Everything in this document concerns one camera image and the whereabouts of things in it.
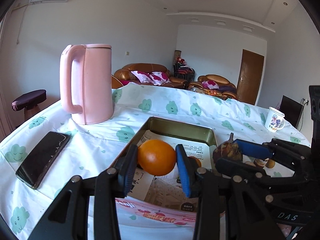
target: white wall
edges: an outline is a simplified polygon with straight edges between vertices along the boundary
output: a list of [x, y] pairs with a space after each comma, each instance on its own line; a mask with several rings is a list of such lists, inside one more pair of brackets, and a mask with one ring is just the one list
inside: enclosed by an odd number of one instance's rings
[[138, 62], [172, 67], [178, 26], [142, 0], [69, 0], [28, 6], [17, 45], [23, 10], [12, 12], [0, 54], [0, 82], [15, 126], [23, 122], [23, 111], [11, 109], [18, 96], [46, 89], [48, 99], [41, 109], [59, 100], [60, 56], [68, 44], [112, 45], [113, 73]]
[[[309, 85], [320, 84], [320, 35], [299, 3], [268, 41], [266, 71], [258, 106], [276, 106], [282, 95], [300, 102]], [[305, 106], [301, 132], [311, 141], [310, 104]]]
[[201, 75], [217, 74], [237, 85], [242, 49], [266, 58], [267, 41], [223, 28], [179, 25], [177, 49], [196, 71], [196, 79]]

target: curtain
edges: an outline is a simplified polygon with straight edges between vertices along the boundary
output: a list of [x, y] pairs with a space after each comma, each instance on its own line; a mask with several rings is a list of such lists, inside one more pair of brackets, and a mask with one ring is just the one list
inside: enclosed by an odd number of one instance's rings
[[[11, 14], [13, 6], [9, 8], [6, 15], [0, 22], [0, 53], [1, 53], [1, 47], [3, 43], [3, 36], [4, 36], [4, 27], [6, 22], [9, 19], [9, 16]], [[1, 81], [0, 81], [0, 142], [7, 137], [12, 131], [14, 130], [12, 122], [10, 120], [10, 117], [7, 112], [6, 108], [6, 102], [4, 100], [4, 95], [2, 92], [1, 87]]]

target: white and magenta cushion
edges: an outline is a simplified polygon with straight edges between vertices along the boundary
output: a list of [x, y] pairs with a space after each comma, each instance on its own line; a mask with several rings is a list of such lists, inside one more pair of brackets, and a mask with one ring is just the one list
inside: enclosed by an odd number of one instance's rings
[[203, 81], [202, 85], [203, 85], [204, 88], [219, 89], [218, 84], [216, 82], [212, 81], [212, 80]]
[[149, 77], [148, 73], [145, 73], [143, 71], [131, 71], [133, 75], [139, 79], [140, 83], [151, 83], [153, 84], [151, 78]]
[[160, 86], [170, 82], [169, 77], [164, 72], [152, 72], [149, 75], [153, 84], [156, 86]]

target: stool leg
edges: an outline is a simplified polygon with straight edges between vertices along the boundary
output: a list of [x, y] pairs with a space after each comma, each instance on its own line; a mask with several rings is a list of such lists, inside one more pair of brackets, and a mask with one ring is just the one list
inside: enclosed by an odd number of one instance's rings
[[40, 108], [38, 105], [35, 105], [31, 109], [24, 108], [24, 121], [29, 120], [31, 117], [35, 116], [36, 114], [40, 113]]

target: door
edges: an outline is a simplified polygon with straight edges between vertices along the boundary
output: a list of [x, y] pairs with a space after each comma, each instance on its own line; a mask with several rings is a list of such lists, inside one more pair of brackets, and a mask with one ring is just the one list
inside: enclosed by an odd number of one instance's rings
[[260, 87], [264, 57], [243, 49], [237, 96], [240, 102], [254, 105]]

